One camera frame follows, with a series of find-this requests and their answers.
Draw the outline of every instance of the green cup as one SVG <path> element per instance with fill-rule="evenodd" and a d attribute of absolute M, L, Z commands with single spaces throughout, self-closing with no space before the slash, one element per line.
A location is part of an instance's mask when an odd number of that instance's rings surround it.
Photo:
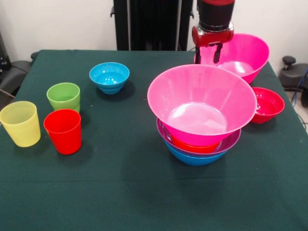
<path fill-rule="evenodd" d="M 53 109 L 80 111 L 80 88 L 74 83 L 58 83 L 47 91 L 47 98 Z"/>

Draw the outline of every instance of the plastic bowl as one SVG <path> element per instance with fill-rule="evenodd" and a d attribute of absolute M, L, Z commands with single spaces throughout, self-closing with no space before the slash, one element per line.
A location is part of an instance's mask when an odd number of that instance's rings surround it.
<path fill-rule="evenodd" d="M 115 94 L 124 86 L 129 69 L 119 63 L 98 64 L 90 70 L 90 79 L 106 94 Z"/>
<path fill-rule="evenodd" d="M 150 84 L 148 104 L 178 140 L 193 146 L 222 141 L 248 124 L 257 109 L 252 88 L 218 67 L 171 68 Z"/>
<path fill-rule="evenodd" d="M 237 130 L 236 132 L 232 133 L 229 135 L 227 138 L 223 139 L 222 142 L 219 144 L 217 149 L 212 152 L 212 153 L 193 153 L 193 152 L 188 152 L 186 150 L 183 150 L 177 146 L 174 145 L 172 137 L 170 132 L 167 130 L 167 128 L 164 126 L 164 124 L 157 119 L 156 122 L 157 129 L 161 137 L 164 139 L 165 142 L 167 142 L 173 149 L 177 150 L 180 153 L 183 153 L 185 155 L 190 155 L 190 156 L 196 156 L 196 157 L 205 157 L 205 156 L 213 156 L 213 155 L 218 155 L 221 153 L 224 153 L 228 151 L 230 148 L 232 148 L 240 139 L 241 136 L 241 130 Z"/>
<path fill-rule="evenodd" d="M 171 153 L 180 161 L 183 163 L 190 165 L 190 166 L 203 166 L 203 165 L 208 165 L 210 163 L 213 163 L 214 161 L 218 160 L 221 158 L 226 152 L 220 153 L 218 155 L 214 156 L 207 156 L 207 157 L 195 157 L 195 156 L 190 156 L 190 155 L 185 155 L 176 149 L 174 149 L 172 146 L 168 144 L 168 142 L 164 141 L 167 148 Z"/>
<path fill-rule="evenodd" d="M 230 42 L 224 43 L 220 60 L 213 62 L 216 47 L 201 47 L 201 64 L 215 65 L 241 76 L 251 83 L 269 59 L 270 49 L 265 41 L 248 34 L 234 34 Z"/>
<path fill-rule="evenodd" d="M 284 110 L 281 96 L 266 88 L 252 88 L 257 97 L 257 112 L 251 122 L 265 123 Z"/>
<path fill-rule="evenodd" d="M 218 142 L 210 146 L 192 146 L 192 145 L 188 145 L 188 144 L 185 144 L 179 141 L 177 138 L 173 137 L 172 135 L 171 135 L 171 138 L 176 147 L 181 148 L 188 152 L 201 153 L 201 154 L 214 152 L 217 149 L 218 145 L 220 144 L 220 142 Z"/>

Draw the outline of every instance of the floor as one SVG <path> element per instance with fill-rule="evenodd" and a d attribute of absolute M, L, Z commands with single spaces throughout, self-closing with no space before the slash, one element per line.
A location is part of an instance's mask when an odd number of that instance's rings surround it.
<path fill-rule="evenodd" d="M 294 92 L 293 91 L 286 91 L 285 92 L 287 94 L 287 96 L 289 97 L 290 101 L 293 97 Z M 308 133 L 308 108 L 304 108 L 300 102 L 302 93 L 298 92 L 297 93 L 297 100 L 296 100 L 296 105 L 294 106 L 294 109 L 296 111 L 297 114 L 299 114 L 303 120 L 304 123 L 306 123 L 306 132 Z"/>

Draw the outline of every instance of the stacked bowls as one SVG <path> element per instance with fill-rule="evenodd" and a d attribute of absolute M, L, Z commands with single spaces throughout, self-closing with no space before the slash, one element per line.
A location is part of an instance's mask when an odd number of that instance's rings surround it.
<path fill-rule="evenodd" d="M 257 108 L 256 95 L 242 78 L 199 64 L 161 73 L 150 84 L 147 99 L 167 148 L 192 166 L 222 157 Z"/>

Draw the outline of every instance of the cup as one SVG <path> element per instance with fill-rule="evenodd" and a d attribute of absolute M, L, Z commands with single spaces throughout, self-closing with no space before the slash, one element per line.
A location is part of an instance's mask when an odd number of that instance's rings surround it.
<path fill-rule="evenodd" d="M 50 113 L 44 120 L 44 128 L 59 153 L 73 154 L 81 147 L 81 116 L 75 110 Z"/>
<path fill-rule="evenodd" d="M 30 147 L 40 139 L 37 107 L 28 101 L 17 101 L 0 112 L 0 122 L 19 147 Z"/>
<path fill-rule="evenodd" d="M 47 91 L 47 98 L 53 109 L 80 111 L 80 88 L 74 83 L 58 83 Z"/>

